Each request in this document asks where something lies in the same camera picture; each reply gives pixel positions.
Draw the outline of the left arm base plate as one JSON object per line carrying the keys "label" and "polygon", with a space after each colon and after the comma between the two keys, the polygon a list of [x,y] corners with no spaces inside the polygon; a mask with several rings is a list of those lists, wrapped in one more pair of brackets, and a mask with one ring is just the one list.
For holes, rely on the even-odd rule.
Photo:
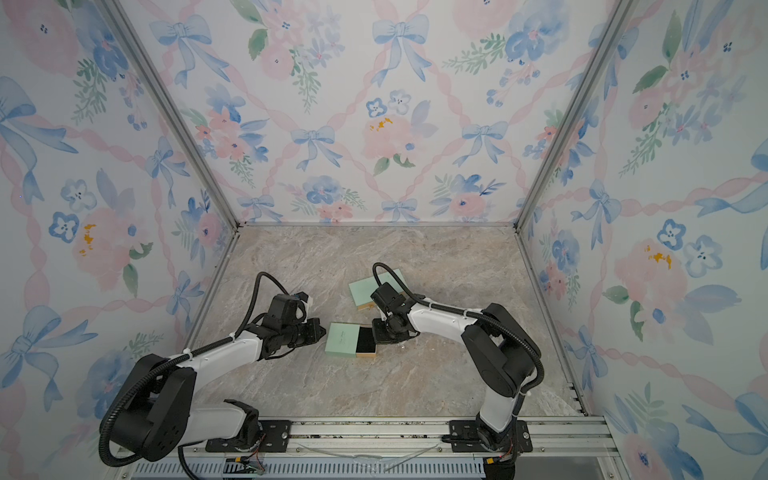
{"label": "left arm base plate", "polygon": [[233,438],[211,439],[205,445],[209,453],[285,453],[288,448],[292,422],[290,420],[259,420],[244,426]]}

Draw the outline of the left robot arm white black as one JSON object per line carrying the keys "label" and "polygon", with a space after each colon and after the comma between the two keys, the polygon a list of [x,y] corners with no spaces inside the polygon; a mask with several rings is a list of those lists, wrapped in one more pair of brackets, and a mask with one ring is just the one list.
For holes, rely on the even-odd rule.
{"label": "left robot arm white black", "polygon": [[196,406],[196,394],[246,365],[276,360],[319,342],[326,330],[308,309],[311,297],[278,294],[269,309],[242,329],[173,357],[148,354],[133,366],[101,420],[98,453],[109,467],[151,462],[180,447],[211,440],[247,451],[263,436],[259,411],[242,401]]}

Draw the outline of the small green jewelry box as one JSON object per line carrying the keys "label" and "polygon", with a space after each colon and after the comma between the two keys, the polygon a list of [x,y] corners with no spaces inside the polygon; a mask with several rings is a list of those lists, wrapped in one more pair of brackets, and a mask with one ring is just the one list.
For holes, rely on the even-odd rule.
{"label": "small green jewelry box", "polygon": [[356,357],[359,333],[358,324],[331,323],[327,333],[325,353],[332,357]]}

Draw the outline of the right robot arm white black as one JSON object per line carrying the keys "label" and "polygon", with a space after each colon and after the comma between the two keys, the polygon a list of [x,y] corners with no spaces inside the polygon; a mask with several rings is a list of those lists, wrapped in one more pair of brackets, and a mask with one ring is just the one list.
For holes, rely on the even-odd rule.
{"label": "right robot arm white black", "polygon": [[475,438],[490,452],[516,456],[522,427],[518,420],[525,397],[544,380],[541,350],[500,304],[484,309],[461,309],[436,303],[408,290],[400,293],[388,283],[371,294],[381,316],[372,321],[378,344],[398,344],[421,334],[433,334],[466,348],[486,386],[475,419]]}

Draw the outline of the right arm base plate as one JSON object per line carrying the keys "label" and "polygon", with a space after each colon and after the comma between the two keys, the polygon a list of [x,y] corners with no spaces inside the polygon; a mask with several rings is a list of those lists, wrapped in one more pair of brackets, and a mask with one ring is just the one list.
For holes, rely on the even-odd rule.
{"label": "right arm base plate", "polygon": [[502,432],[486,426],[479,418],[474,420],[451,420],[449,433],[441,441],[449,443],[452,451],[470,453],[529,453],[533,445],[528,425],[522,420],[513,420]]}

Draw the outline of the kraft drawer tray black lining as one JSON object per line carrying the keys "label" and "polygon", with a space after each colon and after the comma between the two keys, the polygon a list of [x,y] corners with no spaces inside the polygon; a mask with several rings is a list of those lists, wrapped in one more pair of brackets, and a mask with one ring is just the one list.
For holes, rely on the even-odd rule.
{"label": "kraft drawer tray black lining", "polygon": [[358,330],[355,356],[357,358],[375,358],[377,343],[371,327],[360,327]]}

